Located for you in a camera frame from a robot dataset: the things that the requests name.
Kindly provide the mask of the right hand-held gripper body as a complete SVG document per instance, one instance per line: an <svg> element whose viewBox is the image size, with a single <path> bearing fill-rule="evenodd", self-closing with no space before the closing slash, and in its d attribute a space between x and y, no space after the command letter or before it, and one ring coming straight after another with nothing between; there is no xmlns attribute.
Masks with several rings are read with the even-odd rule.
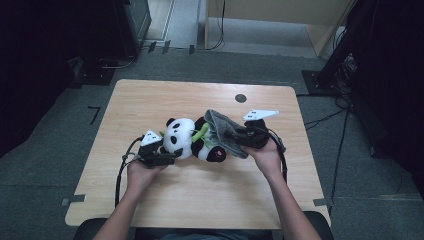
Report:
<svg viewBox="0 0 424 240"><path fill-rule="evenodd" d="M264 119L278 114L278 110L250 110L243 117L245 132L242 134L242 145L256 149L264 147L270 137Z"/></svg>

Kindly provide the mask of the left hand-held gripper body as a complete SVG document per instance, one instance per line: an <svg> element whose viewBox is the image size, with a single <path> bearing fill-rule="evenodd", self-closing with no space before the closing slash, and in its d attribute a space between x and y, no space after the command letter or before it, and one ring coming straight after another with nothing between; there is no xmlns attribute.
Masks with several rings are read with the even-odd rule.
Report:
<svg viewBox="0 0 424 240"><path fill-rule="evenodd" d="M159 148L163 144L161 136L152 130L148 130L142 137L138 150L139 160L146 167L156 167L156 160L159 157L171 157L167 153L161 153Z"/></svg>

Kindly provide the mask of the grey cloth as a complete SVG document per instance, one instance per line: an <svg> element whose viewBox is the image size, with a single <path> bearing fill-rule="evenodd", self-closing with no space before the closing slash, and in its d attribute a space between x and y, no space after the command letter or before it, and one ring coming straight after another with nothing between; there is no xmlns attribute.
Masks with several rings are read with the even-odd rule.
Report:
<svg viewBox="0 0 424 240"><path fill-rule="evenodd" d="M233 138L233 134L238 134L244 127L227 116L208 109L204 114L204 120L209 124L210 140L219 145L235 157L246 159L249 154L242 150L240 144Z"/></svg>

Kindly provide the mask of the panda plush toy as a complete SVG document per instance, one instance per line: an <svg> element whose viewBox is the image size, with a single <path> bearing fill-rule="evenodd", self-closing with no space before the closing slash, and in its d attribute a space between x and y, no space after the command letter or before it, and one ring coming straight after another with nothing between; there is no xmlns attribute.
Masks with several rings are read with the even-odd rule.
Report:
<svg viewBox="0 0 424 240"><path fill-rule="evenodd" d="M191 156L207 162L223 162L226 159L226 150L211 142L209 124L203 117L196 121L170 118L166 126L162 149L168 153L183 148L178 160Z"/></svg>

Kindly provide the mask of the person's left hand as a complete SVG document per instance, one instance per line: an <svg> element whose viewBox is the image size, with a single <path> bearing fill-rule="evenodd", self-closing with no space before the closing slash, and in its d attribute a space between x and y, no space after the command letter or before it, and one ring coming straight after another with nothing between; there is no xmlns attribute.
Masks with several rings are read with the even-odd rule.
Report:
<svg viewBox="0 0 424 240"><path fill-rule="evenodd" d="M165 169L165 166L148 168L138 160L132 161L127 167L127 189L125 194L140 198L154 178Z"/></svg>

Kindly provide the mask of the person's right hand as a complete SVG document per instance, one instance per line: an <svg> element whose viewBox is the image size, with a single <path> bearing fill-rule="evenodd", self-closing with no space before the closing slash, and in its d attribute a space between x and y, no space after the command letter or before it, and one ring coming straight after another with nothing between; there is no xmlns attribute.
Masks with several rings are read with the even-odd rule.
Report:
<svg viewBox="0 0 424 240"><path fill-rule="evenodd" d="M273 140L269 139L261 149L246 146L242 146L242 149L254 158L258 169L268 181L283 180L281 159Z"/></svg>

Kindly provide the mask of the person's dark clothing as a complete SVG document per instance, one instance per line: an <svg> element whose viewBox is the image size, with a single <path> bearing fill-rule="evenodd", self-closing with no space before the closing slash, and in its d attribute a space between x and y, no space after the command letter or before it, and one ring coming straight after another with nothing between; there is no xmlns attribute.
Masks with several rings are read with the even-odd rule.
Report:
<svg viewBox="0 0 424 240"><path fill-rule="evenodd" d="M137 228L135 240L273 240L271 230Z"/></svg>

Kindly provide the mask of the black metal stand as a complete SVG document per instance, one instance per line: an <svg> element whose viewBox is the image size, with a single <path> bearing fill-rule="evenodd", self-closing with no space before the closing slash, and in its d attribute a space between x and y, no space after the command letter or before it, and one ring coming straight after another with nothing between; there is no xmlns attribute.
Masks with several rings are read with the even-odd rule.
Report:
<svg viewBox="0 0 424 240"><path fill-rule="evenodd" d="M308 95L338 96L349 93L343 80L343 68L355 42L360 39L360 32L372 28L369 27L367 18L372 15L379 1L355 0L347 15L347 27L323 69L302 71Z"/></svg>

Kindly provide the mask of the light wooden furniture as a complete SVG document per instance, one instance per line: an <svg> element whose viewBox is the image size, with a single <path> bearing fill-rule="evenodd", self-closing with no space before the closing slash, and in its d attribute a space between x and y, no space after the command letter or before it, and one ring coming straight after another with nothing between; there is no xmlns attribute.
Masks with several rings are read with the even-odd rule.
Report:
<svg viewBox="0 0 424 240"><path fill-rule="evenodd" d="M317 56L322 56L356 0L206 0L206 18L305 24Z"/></svg>

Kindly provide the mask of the black cabinet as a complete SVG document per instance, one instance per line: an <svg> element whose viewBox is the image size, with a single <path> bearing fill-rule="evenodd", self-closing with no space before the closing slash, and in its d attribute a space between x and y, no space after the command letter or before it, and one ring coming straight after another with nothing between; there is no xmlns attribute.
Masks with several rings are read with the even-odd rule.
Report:
<svg viewBox="0 0 424 240"><path fill-rule="evenodd" d="M136 57L151 24L147 0L113 0L125 57Z"/></svg>

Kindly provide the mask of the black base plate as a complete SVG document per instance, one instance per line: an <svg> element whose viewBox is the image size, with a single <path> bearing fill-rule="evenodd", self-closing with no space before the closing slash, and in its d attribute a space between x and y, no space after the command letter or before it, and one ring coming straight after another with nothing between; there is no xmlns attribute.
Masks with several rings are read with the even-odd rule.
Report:
<svg viewBox="0 0 424 240"><path fill-rule="evenodd" d="M72 89L80 89L83 85L109 86L115 73L113 68L103 66L90 68L79 57L70 59L68 64L75 73L69 85Z"/></svg>

